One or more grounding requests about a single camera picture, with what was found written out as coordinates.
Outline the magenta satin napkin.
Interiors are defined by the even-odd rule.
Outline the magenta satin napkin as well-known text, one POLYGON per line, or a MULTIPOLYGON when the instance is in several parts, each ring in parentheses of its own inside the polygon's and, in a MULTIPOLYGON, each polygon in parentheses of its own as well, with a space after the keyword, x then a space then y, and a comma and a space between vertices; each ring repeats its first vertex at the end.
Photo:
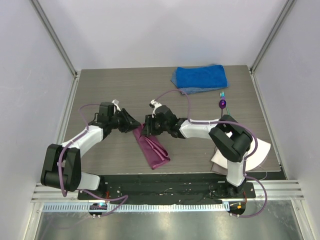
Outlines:
POLYGON ((152 170, 155 170, 171 161, 169 153, 160 144, 158 139, 151 135, 142 135, 144 125, 141 124, 138 128, 133 130, 133 135, 152 170))

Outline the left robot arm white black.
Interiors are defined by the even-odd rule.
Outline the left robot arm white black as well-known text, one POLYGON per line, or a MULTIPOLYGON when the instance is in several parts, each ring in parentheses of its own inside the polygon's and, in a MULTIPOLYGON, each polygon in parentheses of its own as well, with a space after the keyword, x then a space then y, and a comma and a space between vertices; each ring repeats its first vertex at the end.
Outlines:
POLYGON ((128 133, 141 124, 119 102, 102 102, 92 121, 85 121, 85 128, 72 139, 47 147, 40 182, 43 186, 60 189, 63 196, 76 190, 89 190, 100 200, 107 192, 102 177, 82 171, 81 158, 94 145, 102 142, 112 130, 128 133))

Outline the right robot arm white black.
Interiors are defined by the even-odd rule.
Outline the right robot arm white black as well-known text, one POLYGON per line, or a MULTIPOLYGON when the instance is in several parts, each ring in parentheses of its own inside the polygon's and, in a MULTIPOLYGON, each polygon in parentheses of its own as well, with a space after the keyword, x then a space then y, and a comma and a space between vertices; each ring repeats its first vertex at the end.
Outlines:
POLYGON ((163 132, 179 139, 212 140, 227 161, 226 193, 233 198, 243 193, 245 160, 250 156, 251 143, 257 143, 257 138, 234 118, 225 114, 218 120, 195 121, 177 117, 166 105, 160 105, 145 116, 141 134, 149 137, 163 132))

